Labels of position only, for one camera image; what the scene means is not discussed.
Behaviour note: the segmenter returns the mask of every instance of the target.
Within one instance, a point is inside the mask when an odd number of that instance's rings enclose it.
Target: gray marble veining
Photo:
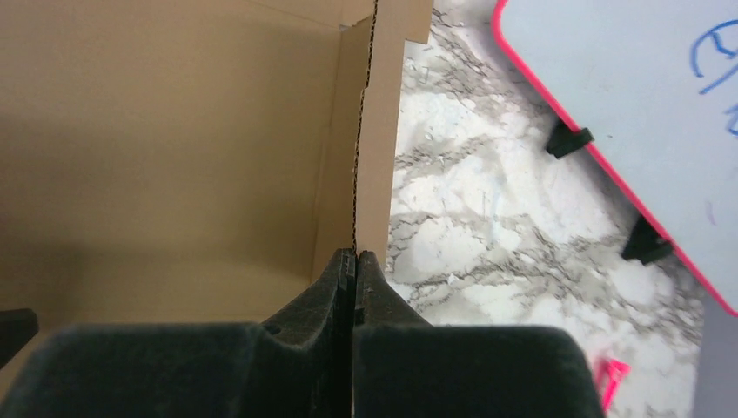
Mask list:
[[[556,117],[494,43],[493,2],[437,0],[408,44],[387,278],[434,324],[566,329],[632,367],[609,416],[688,417],[701,287],[675,259],[619,252],[637,212],[586,152],[543,146]]]

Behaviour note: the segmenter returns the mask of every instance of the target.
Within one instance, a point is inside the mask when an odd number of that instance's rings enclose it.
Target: blue marker writing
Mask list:
[[[718,24],[713,29],[708,30],[705,34],[703,34],[701,37],[698,37],[696,41],[694,41],[694,44],[692,45],[692,52],[691,52],[691,65],[692,65],[692,71],[694,72],[694,75],[698,78],[703,78],[705,75],[700,70],[700,66],[697,63],[697,50],[699,49],[700,45],[707,41],[708,39],[712,41],[713,47],[715,50],[722,55],[725,56],[725,58],[729,60],[734,60],[736,57],[738,57],[738,50],[732,51],[725,47],[725,45],[722,42],[721,38],[721,30],[729,27],[729,26],[735,26],[738,25],[738,20],[731,20],[728,22],[724,22],[722,24]],[[708,84],[707,87],[700,90],[700,94],[706,94],[709,91],[713,90],[718,85],[725,82],[727,79],[729,79],[731,76],[733,76],[736,72],[738,72],[738,63],[736,63],[733,68],[729,69],[726,73],[721,75],[719,78],[717,78],[712,83]]]
[[[725,114],[731,116],[728,121],[728,132],[738,137],[738,104],[728,109]]]

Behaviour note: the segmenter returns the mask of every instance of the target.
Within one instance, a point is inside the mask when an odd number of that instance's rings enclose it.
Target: black plastic part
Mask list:
[[[564,157],[578,151],[594,139],[587,128],[572,132],[563,121],[559,120],[546,143],[546,152],[556,158]]]
[[[0,368],[38,333],[38,318],[30,309],[0,311]]]
[[[663,239],[646,218],[640,216],[635,222],[621,256],[625,260],[636,259],[646,265],[666,257],[673,250],[671,243]]]

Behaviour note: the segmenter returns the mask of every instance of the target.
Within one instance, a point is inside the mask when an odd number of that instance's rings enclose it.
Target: pink object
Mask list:
[[[581,131],[581,128],[574,122],[572,117],[567,113],[566,110],[559,104],[559,102],[556,100],[553,94],[546,88],[545,85],[536,77],[535,74],[533,74],[533,71],[531,71],[530,67],[527,66],[525,61],[523,61],[523,58],[518,55],[518,53],[513,49],[512,46],[507,42],[505,39],[505,36],[502,34],[502,29],[500,25],[500,20],[502,18],[502,11],[505,9],[505,5],[507,4],[508,0],[499,0],[497,4],[494,6],[494,11],[492,13],[492,19],[490,22],[490,26],[492,29],[492,35],[494,36],[494,39],[497,41],[497,44],[500,46],[500,48],[505,52],[507,57],[510,58],[511,61],[513,61],[513,64],[518,68],[518,70],[528,79],[530,84],[535,88],[535,90],[548,102],[548,105],[550,105],[553,108],[553,111],[556,112],[557,115],[559,115],[559,118],[567,125],[567,127],[574,131]],[[671,239],[671,236],[667,233],[666,229],[659,223],[659,221],[654,217],[653,214],[646,208],[646,206],[643,205],[640,199],[633,193],[632,190],[630,190],[630,187],[626,184],[625,180],[618,174],[618,172],[610,165],[609,162],[605,159],[605,157],[597,150],[597,147],[594,145],[594,143],[590,142],[586,145],[587,150],[590,154],[592,154],[592,157],[600,164],[603,170],[607,173],[610,178],[613,179],[616,185],[625,193],[627,198],[633,202],[633,205],[638,209],[638,212],[640,212],[644,218],[648,221],[649,224],[654,228],[656,232],[659,233],[659,235],[672,243],[672,246],[674,247],[674,253],[677,257],[681,260],[681,262],[684,263],[685,266],[687,266],[687,269],[689,269],[694,276],[699,279],[699,281],[702,283],[702,285],[708,290],[708,292],[717,300],[717,302],[725,309],[729,314],[738,317],[738,311],[734,310],[730,305],[720,296],[719,293],[717,293],[717,290],[710,284],[709,280],[700,272],[700,270],[697,268],[697,266],[692,262],[692,260],[689,259],[689,257],[684,253],[684,251],[681,250],[677,246],[677,243],[674,242]]]
[[[605,412],[610,409],[615,392],[618,391],[618,387],[628,373],[630,373],[630,366],[622,361],[610,359],[601,363],[595,384],[602,393],[602,407]]]

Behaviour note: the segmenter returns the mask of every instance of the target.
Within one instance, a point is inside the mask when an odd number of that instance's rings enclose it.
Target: pink whiteboard frame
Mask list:
[[[567,111],[564,109],[563,106],[556,100],[553,94],[546,88],[545,85],[536,77],[536,75],[531,71],[530,67],[527,66],[526,62],[523,60],[522,57],[513,49],[513,47],[507,42],[505,39],[505,36],[502,34],[502,28],[501,28],[501,18],[502,18],[502,11],[505,9],[505,6],[507,5],[507,2],[509,0],[499,0],[497,4],[494,6],[494,11],[492,13],[492,19],[490,21],[490,26],[492,29],[492,35],[494,36],[495,41],[497,41],[497,44],[500,46],[503,52],[507,55],[507,57],[510,58],[510,60],[515,64],[516,67],[518,67],[518,70],[528,79],[530,84],[535,88],[535,90],[548,102],[548,104],[553,108],[553,111],[556,112],[557,115],[559,115],[559,118],[568,126],[568,128],[572,131],[579,131],[581,128],[574,122],[574,119],[567,113]],[[694,274],[694,276],[702,283],[702,285],[708,290],[708,292],[717,300],[717,302],[725,309],[729,314],[738,317],[738,311],[734,310],[723,298],[720,296],[719,293],[715,290],[715,288],[710,284],[710,281],[700,272],[700,270],[697,268],[697,265],[695,265],[692,260],[689,259],[686,253],[679,248],[676,242],[674,242],[671,239],[671,236],[667,232],[666,229],[661,225],[661,223],[656,219],[656,217],[646,208],[645,205],[641,202],[640,199],[638,199],[638,196],[633,193],[633,191],[628,187],[627,183],[623,178],[618,174],[618,172],[613,168],[613,166],[607,161],[605,156],[603,156],[600,151],[597,149],[597,146],[594,144],[594,142],[590,142],[586,145],[587,151],[589,151],[590,154],[592,154],[592,157],[597,161],[597,163],[600,164],[600,166],[605,170],[608,176],[610,176],[616,185],[625,193],[628,199],[630,199],[631,202],[635,205],[635,207],[638,209],[638,211],[643,215],[646,220],[651,224],[651,226],[654,227],[656,232],[660,234],[660,236],[663,239],[668,240],[672,243],[674,247],[674,253],[679,257],[679,259],[684,263],[685,266],[687,266],[687,269]]]

